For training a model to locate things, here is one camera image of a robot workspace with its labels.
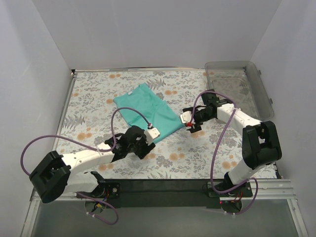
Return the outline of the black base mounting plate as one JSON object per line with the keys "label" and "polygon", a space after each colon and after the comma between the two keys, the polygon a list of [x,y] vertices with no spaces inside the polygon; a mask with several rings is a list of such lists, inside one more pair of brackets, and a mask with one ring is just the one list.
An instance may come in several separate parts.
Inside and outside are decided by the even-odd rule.
{"label": "black base mounting plate", "polygon": [[221,208],[220,198],[250,198],[249,184],[228,194],[217,194],[207,179],[111,179],[85,195],[106,198],[115,208],[121,207],[206,207]]}

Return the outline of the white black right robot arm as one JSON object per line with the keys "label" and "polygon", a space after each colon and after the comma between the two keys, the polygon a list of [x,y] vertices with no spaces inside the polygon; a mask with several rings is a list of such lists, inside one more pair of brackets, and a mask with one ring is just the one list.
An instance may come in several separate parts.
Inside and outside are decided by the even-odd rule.
{"label": "white black right robot arm", "polygon": [[235,196],[257,171],[281,159],[276,126],[272,121],[261,121],[247,115],[236,102],[219,92],[207,90],[198,98],[202,99],[202,105],[194,103],[192,107],[184,108],[180,115],[188,131],[198,132],[204,122],[218,119],[225,122],[225,129],[231,127],[241,135],[241,161],[225,174],[223,182],[214,185],[214,181],[210,181],[215,193]]}

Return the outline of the aluminium frame rail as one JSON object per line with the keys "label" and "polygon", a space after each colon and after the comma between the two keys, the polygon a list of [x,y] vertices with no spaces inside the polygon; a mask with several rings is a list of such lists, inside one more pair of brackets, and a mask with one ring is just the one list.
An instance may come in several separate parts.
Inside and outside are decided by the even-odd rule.
{"label": "aluminium frame rail", "polygon": [[[296,192],[290,179],[258,179],[257,199],[297,199]],[[255,181],[250,181],[250,185],[254,194],[256,185]],[[62,194],[56,201],[75,199],[75,193]],[[38,193],[33,190],[30,200],[41,201]]]}

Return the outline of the clear plastic bin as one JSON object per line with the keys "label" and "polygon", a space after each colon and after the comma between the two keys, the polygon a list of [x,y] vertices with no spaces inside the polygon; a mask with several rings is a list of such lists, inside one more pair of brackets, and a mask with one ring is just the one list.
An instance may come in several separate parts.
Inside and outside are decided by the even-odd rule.
{"label": "clear plastic bin", "polygon": [[261,72],[251,61],[218,61],[205,64],[207,88],[233,99],[246,114],[262,120],[274,117]]}

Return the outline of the teal t shirt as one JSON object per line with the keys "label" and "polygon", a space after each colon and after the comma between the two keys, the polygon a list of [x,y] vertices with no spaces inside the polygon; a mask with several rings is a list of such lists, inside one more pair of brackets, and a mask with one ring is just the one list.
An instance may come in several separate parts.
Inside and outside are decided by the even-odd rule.
{"label": "teal t shirt", "polygon": [[144,83],[133,91],[116,97],[114,102],[118,108],[129,107],[143,114],[160,132],[160,136],[154,140],[155,143],[184,127],[179,116]]}

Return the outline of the floral patterned table mat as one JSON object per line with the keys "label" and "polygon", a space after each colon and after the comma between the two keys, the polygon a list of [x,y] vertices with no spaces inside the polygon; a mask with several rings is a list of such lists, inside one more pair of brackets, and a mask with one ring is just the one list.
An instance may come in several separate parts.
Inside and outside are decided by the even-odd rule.
{"label": "floral patterned table mat", "polygon": [[[60,134],[89,146],[97,146],[127,124],[116,113],[114,98],[145,83],[169,107],[180,114],[207,89],[204,70],[79,72],[75,79]],[[117,179],[221,179],[241,160],[241,136],[232,128],[210,120],[202,130],[182,128],[156,144],[144,158],[133,154],[95,167],[104,178]]]}

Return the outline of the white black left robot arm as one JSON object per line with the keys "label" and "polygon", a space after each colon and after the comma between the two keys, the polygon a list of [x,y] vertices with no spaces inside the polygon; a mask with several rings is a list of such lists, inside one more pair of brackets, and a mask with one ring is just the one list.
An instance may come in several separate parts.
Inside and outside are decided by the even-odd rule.
{"label": "white black left robot arm", "polygon": [[65,193],[83,192],[93,198],[101,197],[106,180],[91,168],[113,163],[130,153],[143,159],[156,146],[154,140],[159,136],[157,128],[143,130],[132,126],[99,144],[96,150],[64,155],[49,152],[30,174],[30,181],[43,203],[50,203]]}

